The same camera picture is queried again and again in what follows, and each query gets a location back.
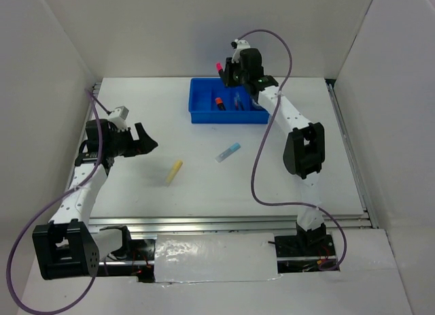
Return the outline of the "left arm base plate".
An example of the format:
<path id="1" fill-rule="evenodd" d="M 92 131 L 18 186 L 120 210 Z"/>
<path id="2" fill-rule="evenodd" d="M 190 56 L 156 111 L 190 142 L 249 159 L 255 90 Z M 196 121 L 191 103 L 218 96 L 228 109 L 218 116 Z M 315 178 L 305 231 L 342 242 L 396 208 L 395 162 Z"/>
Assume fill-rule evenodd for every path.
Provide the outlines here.
<path id="1" fill-rule="evenodd" d="M 155 239 L 132 239 L 127 247 L 109 253 L 99 263 L 97 277 L 132 277 L 153 283 Z"/>

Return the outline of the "light blue highlighter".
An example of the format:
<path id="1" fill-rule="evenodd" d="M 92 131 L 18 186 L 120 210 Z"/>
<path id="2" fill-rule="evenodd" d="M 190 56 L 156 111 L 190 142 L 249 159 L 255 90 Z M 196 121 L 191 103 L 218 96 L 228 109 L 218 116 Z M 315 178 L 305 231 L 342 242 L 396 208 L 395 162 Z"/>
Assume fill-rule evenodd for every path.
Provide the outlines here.
<path id="1" fill-rule="evenodd" d="M 216 156 L 215 160 L 218 163 L 221 163 L 225 159 L 227 159 L 229 156 L 234 154 L 237 150 L 241 148 L 241 145 L 239 143 L 234 143 L 229 148 L 227 148 L 225 151 L 221 152 L 219 155 Z"/>

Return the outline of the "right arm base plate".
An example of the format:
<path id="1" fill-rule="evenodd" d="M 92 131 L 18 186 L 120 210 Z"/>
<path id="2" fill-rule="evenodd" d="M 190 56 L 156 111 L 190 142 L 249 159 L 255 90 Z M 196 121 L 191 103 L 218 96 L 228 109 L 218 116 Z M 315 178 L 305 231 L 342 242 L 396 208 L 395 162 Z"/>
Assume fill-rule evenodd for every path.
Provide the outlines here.
<path id="1" fill-rule="evenodd" d="M 268 244 L 275 248 L 278 273 L 338 271 L 338 261 L 331 234 L 320 242 L 303 246 L 297 235 L 274 236 Z"/>

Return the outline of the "orange highlighter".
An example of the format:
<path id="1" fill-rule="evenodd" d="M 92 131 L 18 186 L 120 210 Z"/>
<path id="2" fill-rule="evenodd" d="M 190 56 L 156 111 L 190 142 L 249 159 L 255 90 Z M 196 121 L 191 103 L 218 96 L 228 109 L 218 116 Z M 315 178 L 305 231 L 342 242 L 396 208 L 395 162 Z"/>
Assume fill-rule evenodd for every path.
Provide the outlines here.
<path id="1" fill-rule="evenodd" d="M 220 97 L 215 98 L 215 104 L 217 105 L 218 110 L 225 111 L 226 107 L 224 105 L 224 102 Z"/>

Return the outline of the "yellow highlighter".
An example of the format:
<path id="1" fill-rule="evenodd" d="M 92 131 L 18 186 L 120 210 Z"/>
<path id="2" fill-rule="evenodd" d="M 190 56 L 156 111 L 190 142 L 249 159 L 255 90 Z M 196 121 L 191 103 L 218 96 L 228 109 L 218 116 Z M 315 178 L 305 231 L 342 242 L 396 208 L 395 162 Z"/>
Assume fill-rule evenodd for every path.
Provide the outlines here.
<path id="1" fill-rule="evenodd" d="M 173 164 L 171 170 L 169 171 L 168 175 L 165 178 L 165 184 L 167 186 L 172 183 L 173 179 L 175 178 L 175 176 L 177 175 L 177 173 L 181 169 L 182 165 L 183 165 L 183 161 L 182 160 L 175 161 L 175 163 Z"/>

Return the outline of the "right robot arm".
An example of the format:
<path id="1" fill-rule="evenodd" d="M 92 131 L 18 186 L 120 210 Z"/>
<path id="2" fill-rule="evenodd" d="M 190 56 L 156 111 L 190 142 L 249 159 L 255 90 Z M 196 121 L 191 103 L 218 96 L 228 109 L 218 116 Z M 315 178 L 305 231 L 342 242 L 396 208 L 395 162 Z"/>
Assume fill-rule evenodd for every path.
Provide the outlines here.
<path id="1" fill-rule="evenodd" d="M 319 173 L 325 161 L 325 131 L 319 122 L 304 117 L 282 94 L 272 76 L 264 74 L 262 56 L 246 42 L 226 59 L 219 75 L 228 88 L 242 86 L 256 105 L 269 112 L 268 128 L 276 124 L 285 134 L 283 164 L 296 177 L 302 202 L 296 219 L 296 246 L 304 255 L 311 255 L 326 236 L 326 226 L 319 210 Z"/>

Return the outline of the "red gel pen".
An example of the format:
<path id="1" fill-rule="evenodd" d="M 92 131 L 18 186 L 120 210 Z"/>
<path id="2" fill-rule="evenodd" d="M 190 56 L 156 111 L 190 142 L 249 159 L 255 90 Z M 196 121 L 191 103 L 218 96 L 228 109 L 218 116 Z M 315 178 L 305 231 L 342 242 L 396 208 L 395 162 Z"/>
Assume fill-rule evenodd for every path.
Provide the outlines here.
<path id="1" fill-rule="evenodd" d="M 233 102 L 234 102 L 234 109 L 236 111 L 239 111 L 239 94 L 238 93 L 234 94 Z"/>

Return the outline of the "pink highlighter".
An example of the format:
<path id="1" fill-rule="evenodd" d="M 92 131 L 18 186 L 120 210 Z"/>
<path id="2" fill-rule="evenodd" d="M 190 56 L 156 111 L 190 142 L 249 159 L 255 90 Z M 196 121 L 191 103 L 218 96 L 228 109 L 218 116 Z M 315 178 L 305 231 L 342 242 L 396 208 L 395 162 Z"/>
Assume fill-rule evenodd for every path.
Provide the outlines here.
<path id="1" fill-rule="evenodd" d="M 217 72 L 218 72 L 218 75 L 219 75 L 221 81 L 224 82 L 224 70 L 223 70 L 221 63 L 216 63 L 215 67 L 217 69 Z"/>

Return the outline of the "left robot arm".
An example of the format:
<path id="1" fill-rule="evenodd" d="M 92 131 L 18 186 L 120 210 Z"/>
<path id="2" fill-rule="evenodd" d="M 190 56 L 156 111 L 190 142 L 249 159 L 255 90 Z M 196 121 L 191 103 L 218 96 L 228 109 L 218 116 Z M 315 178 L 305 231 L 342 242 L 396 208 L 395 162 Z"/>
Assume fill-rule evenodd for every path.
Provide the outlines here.
<path id="1" fill-rule="evenodd" d="M 128 259 L 134 243 L 126 226 L 112 225 L 92 234 L 88 224 L 97 196 L 108 179 L 117 157 L 148 154 L 157 148 L 138 122 L 138 138 L 131 128 L 122 128 L 117 120 L 89 120 L 86 138 L 80 144 L 74 162 L 69 193 L 46 225 L 37 225 L 32 233 L 33 245 L 44 280 L 95 277 L 99 263 L 109 254 Z"/>

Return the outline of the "blue gel pen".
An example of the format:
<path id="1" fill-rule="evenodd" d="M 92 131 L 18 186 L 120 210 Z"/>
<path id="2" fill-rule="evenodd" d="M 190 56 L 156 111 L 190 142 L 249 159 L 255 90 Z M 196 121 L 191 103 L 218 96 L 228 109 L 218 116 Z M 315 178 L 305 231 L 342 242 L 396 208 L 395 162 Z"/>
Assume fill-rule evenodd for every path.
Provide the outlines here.
<path id="1" fill-rule="evenodd" d="M 239 108 L 240 110 L 242 110 L 242 111 L 245 110 L 244 105 L 243 105 L 243 102 L 242 102 L 242 99 L 241 99 L 239 93 L 237 93 L 237 105 L 238 105 L 238 108 Z"/>

